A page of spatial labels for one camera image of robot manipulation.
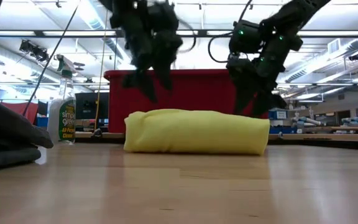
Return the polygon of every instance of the yellow cloth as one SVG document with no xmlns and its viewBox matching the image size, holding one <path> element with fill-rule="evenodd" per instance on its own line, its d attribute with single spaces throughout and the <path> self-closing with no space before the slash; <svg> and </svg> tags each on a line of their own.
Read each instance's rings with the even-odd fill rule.
<svg viewBox="0 0 358 224">
<path fill-rule="evenodd" d="M 127 152 L 187 152 L 262 155 L 268 119 L 215 111 L 154 110 L 125 119 Z"/>
</svg>

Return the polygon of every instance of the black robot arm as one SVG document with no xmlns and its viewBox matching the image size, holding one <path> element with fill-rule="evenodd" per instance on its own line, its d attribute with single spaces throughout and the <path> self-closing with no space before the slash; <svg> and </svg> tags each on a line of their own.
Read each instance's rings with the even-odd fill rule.
<svg viewBox="0 0 358 224">
<path fill-rule="evenodd" d="M 152 79 L 145 72 L 152 67 L 167 90 L 172 89 L 170 66 L 183 41 L 176 31 L 179 21 L 168 1 L 148 6 L 146 0 L 99 0 L 112 11 L 112 28 L 124 32 L 126 49 L 132 54 L 135 73 L 127 75 L 123 85 L 138 88 L 150 101 L 156 102 Z"/>
<path fill-rule="evenodd" d="M 226 68 L 236 86 L 235 114 L 256 96 L 253 115 L 258 116 L 273 107 L 286 107 L 278 95 L 272 95 L 278 74 L 290 50 L 298 51 L 303 41 L 298 31 L 330 0 L 293 0 L 276 14 L 259 24 L 240 20 L 234 23 L 229 49 L 231 55 Z M 259 54 L 250 61 L 239 54 Z"/>
</svg>

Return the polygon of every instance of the workbench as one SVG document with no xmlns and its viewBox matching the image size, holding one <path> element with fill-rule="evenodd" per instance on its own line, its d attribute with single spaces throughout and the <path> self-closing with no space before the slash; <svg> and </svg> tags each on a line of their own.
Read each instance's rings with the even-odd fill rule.
<svg viewBox="0 0 358 224">
<path fill-rule="evenodd" d="M 0 223 L 358 223 L 358 151 L 268 146 L 262 157 L 41 149 L 0 170 Z"/>
<path fill-rule="evenodd" d="M 91 138 L 93 133 L 91 132 L 77 132 L 75 133 L 76 138 L 86 139 Z M 124 139 L 125 134 L 122 133 L 103 133 L 104 139 Z M 280 137 L 278 134 L 269 134 L 269 140 L 327 140 L 327 141 L 352 141 L 358 142 L 358 134 L 284 134 Z"/>
</svg>

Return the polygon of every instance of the red bin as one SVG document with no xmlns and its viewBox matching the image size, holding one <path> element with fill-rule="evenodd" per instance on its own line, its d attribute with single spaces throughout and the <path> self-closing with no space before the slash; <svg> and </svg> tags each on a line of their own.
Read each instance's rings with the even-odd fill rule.
<svg viewBox="0 0 358 224">
<path fill-rule="evenodd" d="M 109 132 L 125 133 L 124 119 L 136 111 L 158 109 L 212 110 L 231 114 L 234 108 L 235 89 L 226 69 L 172 70 L 173 91 L 163 89 L 153 70 L 148 71 L 154 79 L 158 103 L 151 103 L 138 89 L 122 87 L 124 75 L 133 72 L 113 70 L 104 73 L 110 81 Z M 244 110 L 250 114 L 252 103 Z"/>
</svg>

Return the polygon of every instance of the wooden table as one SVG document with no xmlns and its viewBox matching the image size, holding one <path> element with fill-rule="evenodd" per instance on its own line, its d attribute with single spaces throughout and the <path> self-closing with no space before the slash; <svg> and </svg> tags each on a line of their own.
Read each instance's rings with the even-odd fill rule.
<svg viewBox="0 0 358 224">
<path fill-rule="evenodd" d="M 358 223 L 358 151 L 269 146 L 262 157 L 41 149 L 0 170 L 0 223 Z"/>
</svg>

